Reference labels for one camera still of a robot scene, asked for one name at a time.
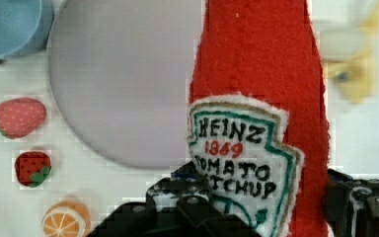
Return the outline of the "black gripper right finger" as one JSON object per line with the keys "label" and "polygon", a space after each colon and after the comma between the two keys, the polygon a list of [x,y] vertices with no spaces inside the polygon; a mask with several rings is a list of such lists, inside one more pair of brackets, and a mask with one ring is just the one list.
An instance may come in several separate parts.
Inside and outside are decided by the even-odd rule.
{"label": "black gripper right finger", "polygon": [[379,237],[379,179],[329,169],[326,219],[330,237]]}

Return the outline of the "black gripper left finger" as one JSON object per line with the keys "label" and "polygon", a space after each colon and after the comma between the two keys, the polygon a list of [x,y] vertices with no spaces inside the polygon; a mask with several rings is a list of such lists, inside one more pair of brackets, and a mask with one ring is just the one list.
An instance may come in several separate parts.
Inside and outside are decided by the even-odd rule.
{"label": "black gripper left finger", "polygon": [[208,183],[189,162],[150,187],[145,202],[119,206],[87,237],[261,237],[209,198]]}

